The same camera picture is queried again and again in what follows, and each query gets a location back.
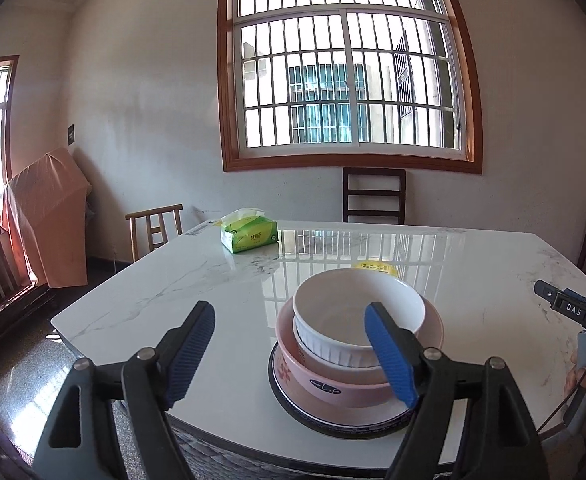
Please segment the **white ribbed ceramic bowl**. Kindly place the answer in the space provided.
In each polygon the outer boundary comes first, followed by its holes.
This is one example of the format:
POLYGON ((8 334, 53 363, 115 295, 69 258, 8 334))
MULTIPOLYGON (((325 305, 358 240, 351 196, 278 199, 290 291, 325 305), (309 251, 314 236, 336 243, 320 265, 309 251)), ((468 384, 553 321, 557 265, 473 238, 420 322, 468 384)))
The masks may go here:
POLYGON ((367 269, 333 269, 307 278, 292 298, 296 333, 314 356, 347 368, 379 365, 365 330, 370 304, 381 304, 392 320, 419 333, 425 304, 411 286, 391 274, 367 269))

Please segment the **pink ceramic bowl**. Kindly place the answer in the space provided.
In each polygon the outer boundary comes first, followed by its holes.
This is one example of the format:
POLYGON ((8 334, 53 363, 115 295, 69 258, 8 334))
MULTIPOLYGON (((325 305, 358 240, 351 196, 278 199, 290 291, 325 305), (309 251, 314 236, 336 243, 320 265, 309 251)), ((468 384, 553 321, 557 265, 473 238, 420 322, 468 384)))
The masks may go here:
POLYGON ((276 336, 280 353, 276 375, 284 385, 291 386, 295 379, 312 398, 341 408, 367 408, 393 398, 381 367, 337 366, 304 350, 294 326, 292 298, 278 314, 276 336))

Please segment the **black rimmed white plate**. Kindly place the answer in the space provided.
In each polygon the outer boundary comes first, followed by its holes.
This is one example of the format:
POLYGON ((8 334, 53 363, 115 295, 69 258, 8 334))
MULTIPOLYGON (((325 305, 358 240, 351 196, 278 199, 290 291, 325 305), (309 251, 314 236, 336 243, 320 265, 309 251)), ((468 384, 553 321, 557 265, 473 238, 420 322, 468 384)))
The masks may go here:
POLYGON ((406 428, 411 419, 412 411, 397 399, 370 408, 342 408, 317 399, 293 377, 279 344, 270 352, 267 375, 281 408, 319 434, 345 440, 370 440, 406 428))

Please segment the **light wooden chair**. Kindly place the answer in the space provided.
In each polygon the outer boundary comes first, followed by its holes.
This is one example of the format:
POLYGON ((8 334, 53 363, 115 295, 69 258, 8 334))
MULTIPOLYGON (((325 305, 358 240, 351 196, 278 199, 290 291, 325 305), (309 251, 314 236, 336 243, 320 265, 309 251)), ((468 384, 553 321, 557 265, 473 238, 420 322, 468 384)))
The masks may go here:
POLYGON ((168 205, 159 208, 144 209, 125 214, 124 219, 130 228, 130 249, 132 250, 133 262, 142 256, 139 246, 138 223, 144 224, 148 252, 154 252, 157 248, 169 242, 169 236, 165 217, 173 218, 174 230, 177 236, 183 234, 181 212, 182 204, 168 205))

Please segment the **green tissue box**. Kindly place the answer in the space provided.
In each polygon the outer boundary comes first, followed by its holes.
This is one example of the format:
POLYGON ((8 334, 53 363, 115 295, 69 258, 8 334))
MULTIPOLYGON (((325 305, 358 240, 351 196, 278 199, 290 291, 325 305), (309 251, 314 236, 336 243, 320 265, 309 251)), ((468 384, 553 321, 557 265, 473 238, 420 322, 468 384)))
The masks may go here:
POLYGON ((231 254, 279 242, 277 222, 256 208, 241 208, 220 219, 220 240, 231 254))

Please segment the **pink covered furniture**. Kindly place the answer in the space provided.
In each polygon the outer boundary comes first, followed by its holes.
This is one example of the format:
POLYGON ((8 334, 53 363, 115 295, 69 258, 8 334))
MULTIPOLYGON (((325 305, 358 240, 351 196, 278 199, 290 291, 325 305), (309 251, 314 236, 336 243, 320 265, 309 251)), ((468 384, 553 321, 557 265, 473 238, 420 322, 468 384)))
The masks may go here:
POLYGON ((0 225, 37 284, 68 288, 88 283, 85 209, 90 192, 67 148, 46 153, 5 185, 0 225))

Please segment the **dark wooden chair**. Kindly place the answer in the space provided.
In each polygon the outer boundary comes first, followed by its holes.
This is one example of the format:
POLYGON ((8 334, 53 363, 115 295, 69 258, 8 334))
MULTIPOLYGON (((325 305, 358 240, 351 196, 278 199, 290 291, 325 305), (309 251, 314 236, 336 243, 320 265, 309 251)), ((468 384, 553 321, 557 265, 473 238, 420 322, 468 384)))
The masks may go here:
POLYGON ((407 171, 400 168, 344 167, 342 169, 342 221, 351 217, 393 219, 398 226, 406 223, 407 171), (395 188, 353 188, 352 177, 384 177, 396 182, 395 188), (395 200, 395 209, 351 207, 351 197, 395 200))

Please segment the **large barred window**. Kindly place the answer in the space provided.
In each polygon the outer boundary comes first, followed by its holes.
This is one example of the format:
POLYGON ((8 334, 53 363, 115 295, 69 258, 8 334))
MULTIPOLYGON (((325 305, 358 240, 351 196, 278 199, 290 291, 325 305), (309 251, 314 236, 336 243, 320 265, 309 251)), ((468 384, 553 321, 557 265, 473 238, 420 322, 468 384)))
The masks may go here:
POLYGON ((226 171, 483 170, 459 0, 218 0, 217 78, 226 171))

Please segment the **black wall switch plate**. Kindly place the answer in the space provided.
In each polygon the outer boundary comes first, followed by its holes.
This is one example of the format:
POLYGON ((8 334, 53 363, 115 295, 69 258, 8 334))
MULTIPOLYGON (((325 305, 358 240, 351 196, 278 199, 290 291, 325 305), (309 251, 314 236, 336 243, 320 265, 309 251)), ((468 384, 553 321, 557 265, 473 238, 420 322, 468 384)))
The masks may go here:
POLYGON ((72 145, 75 142, 75 126, 69 125, 66 129, 66 139, 68 139, 68 145, 72 145))

